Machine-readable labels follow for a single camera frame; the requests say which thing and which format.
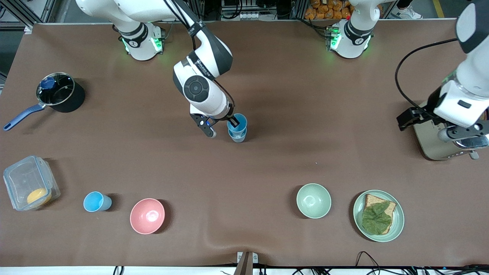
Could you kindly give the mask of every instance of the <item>green plate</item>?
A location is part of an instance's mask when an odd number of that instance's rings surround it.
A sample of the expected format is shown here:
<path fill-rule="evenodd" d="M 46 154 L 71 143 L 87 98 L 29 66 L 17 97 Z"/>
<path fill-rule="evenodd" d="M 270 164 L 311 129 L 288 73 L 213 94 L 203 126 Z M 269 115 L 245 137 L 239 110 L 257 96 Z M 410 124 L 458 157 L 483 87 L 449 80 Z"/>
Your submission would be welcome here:
<path fill-rule="evenodd" d="M 331 195 L 322 185 L 308 183 L 297 192 L 297 207 L 308 218 L 322 218 L 331 209 Z"/>
<path fill-rule="evenodd" d="M 363 208 L 365 206 L 365 197 L 367 194 L 374 195 L 384 200 L 388 200 L 396 203 L 396 208 L 394 209 L 394 214 L 392 215 L 392 225 L 389 232 L 385 235 L 373 235 L 369 232 L 365 231 L 362 226 L 362 213 Z M 381 191 L 381 190 L 369 190 L 363 192 L 355 201 L 353 205 L 353 219 L 355 219 L 356 226 L 358 229 L 369 239 L 374 240 L 376 242 L 390 242 L 397 238 L 402 229 L 404 228 L 404 212 L 402 211 L 402 207 L 400 207 L 399 202 L 394 198 L 391 194 Z"/>

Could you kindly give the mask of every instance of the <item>plastic food container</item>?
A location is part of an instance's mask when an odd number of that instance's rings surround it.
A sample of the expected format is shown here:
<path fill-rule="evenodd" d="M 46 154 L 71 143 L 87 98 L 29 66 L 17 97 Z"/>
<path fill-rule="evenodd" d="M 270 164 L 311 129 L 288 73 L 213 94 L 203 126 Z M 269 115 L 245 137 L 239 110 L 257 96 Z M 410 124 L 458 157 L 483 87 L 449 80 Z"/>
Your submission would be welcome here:
<path fill-rule="evenodd" d="M 12 207 L 17 211 L 37 209 L 60 196 L 49 164 L 29 156 L 3 172 Z"/>

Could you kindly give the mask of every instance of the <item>pink bowl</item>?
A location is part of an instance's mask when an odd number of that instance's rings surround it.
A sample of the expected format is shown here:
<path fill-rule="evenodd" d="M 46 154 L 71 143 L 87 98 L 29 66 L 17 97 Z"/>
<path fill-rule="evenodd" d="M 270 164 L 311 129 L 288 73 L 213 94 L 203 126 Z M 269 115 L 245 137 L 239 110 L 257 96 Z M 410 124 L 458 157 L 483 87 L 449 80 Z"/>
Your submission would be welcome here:
<path fill-rule="evenodd" d="M 165 208 L 155 199 L 144 199 L 131 210 L 131 226 L 139 234 L 151 234 L 158 230 L 165 220 Z"/>

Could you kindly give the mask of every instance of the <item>blue cup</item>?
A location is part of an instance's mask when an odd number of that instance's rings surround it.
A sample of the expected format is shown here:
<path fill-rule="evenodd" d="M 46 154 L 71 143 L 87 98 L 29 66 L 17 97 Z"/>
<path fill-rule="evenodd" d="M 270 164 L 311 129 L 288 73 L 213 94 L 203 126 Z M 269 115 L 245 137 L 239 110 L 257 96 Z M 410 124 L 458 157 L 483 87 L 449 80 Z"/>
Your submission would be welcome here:
<path fill-rule="evenodd" d="M 239 121 L 240 124 L 237 127 L 233 127 L 231 122 L 228 121 L 227 122 L 228 133 L 233 138 L 233 140 L 234 139 L 241 139 L 241 138 L 243 138 L 243 140 L 244 140 L 244 137 L 246 136 L 246 127 L 248 125 L 248 120 L 242 114 L 234 114 L 234 117 L 236 118 L 236 120 Z"/>
<path fill-rule="evenodd" d="M 97 191 L 89 193 L 83 200 L 83 208 L 88 212 L 105 211 L 111 205 L 112 199 Z"/>
<path fill-rule="evenodd" d="M 234 142 L 240 143 L 240 142 L 243 142 L 245 140 L 245 137 L 246 137 L 246 129 L 244 130 L 243 133 L 241 133 L 241 136 L 240 137 L 233 137 L 233 134 L 231 133 L 231 130 L 227 130 L 227 132 L 231 136 L 231 138 L 233 139 Z"/>

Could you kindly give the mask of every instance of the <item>bread slice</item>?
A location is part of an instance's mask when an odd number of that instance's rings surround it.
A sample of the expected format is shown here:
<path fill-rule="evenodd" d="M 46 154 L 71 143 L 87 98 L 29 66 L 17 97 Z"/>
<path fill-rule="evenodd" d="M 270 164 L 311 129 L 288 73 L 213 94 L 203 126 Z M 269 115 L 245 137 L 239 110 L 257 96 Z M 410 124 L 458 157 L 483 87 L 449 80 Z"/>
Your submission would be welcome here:
<path fill-rule="evenodd" d="M 387 200 L 384 200 L 384 199 L 381 199 L 379 197 L 376 197 L 374 195 L 370 195 L 370 194 L 367 194 L 367 196 L 365 197 L 365 208 L 371 206 L 372 204 L 377 204 L 377 203 L 383 203 L 383 202 L 386 202 Z M 387 207 L 387 209 L 384 211 L 384 213 L 386 213 L 387 215 L 389 215 L 392 219 L 392 216 L 394 214 L 394 209 L 396 208 L 396 203 L 394 202 L 390 202 L 389 204 L 389 207 Z M 389 232 L 389 230 L 391 229 L 391 225 L 392 225 L 392 222 L 391 224 L 389 224 L 389 226 L 387 227 L 387 229 L 381 234 L 381 235 L 385 235 Z"/>

